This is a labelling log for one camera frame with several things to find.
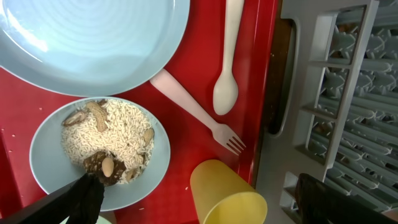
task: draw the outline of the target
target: brown wooden surface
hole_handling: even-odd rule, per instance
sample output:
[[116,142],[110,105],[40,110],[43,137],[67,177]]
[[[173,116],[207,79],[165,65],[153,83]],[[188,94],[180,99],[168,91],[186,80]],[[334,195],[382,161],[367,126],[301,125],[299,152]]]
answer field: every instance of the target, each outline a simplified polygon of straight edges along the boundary
[[292,30],[292,22],[290,20],[280,18],[281,9],[282,0],[278,2],[274,36],[272,38],[271,59],[269,61],[266,82],[266,95],[262,112],[262,127],[264,128],[260,132],[258,144],[259,149],[256,151],[256,162],[253,168],[253,187],[256,186],[257,182],[257,172],[259,168],[259,160],[264,133],[268,132],[268,130],[271,131],[279,128],[278,124],[276,124],[275,121],[276,115],[279,112],[279,103],[282,92],[282,84],[284,81],[287,51],[289,49],[290,32]]

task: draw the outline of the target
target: dish rack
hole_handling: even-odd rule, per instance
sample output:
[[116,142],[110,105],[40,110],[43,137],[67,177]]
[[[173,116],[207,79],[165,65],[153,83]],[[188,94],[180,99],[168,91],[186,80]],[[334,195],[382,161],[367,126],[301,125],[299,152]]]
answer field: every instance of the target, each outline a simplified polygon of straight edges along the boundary
[[301,223],[303,172],[377,212],[398,208],[398,1],[284,0],[281,17],[295,23],[292,75],[261,153],[266,223]]

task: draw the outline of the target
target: spoon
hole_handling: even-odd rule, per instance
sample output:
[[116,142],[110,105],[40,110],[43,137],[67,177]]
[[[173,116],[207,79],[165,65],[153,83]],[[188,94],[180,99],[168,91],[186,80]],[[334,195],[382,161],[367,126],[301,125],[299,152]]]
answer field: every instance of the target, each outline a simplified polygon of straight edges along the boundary
[[213,90],[213,107],[218,115],[228,113],[238,98],[238,85],[232,74],[244,0],[226,0],[223,69]]

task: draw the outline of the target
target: rice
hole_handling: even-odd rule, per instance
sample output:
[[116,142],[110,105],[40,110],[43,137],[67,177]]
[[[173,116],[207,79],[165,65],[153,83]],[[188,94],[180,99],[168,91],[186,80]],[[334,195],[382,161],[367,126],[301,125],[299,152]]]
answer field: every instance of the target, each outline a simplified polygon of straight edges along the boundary
[[149,118],[137,107],[121,100],[108,100],[103,106],[108,112],[107,129],[97,131],[92,113],[79,124],[64,127],[62,146],[71,162],[83,166],[83,161],[98,151],[112,154],[126,166],[120,184],[127,183],[126,173],[137,169],[134,179],[148,165],[154,140],[144,147],[144,131],[151,128]]

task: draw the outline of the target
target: bowl of rice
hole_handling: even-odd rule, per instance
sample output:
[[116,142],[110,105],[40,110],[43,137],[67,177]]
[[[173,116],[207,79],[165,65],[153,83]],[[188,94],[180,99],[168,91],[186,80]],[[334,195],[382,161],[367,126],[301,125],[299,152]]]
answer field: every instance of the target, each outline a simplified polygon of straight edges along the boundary
[[158,186],[169,166],[170,143],[159,120],[140,105],[115,97],[84,98],[43,121],[29,162],[35,180],[50,194],[79,179],[88,170],[86,162],[98,154],[116,162],[110,177],[98,166],[109,184],[104,212],[134,204]]

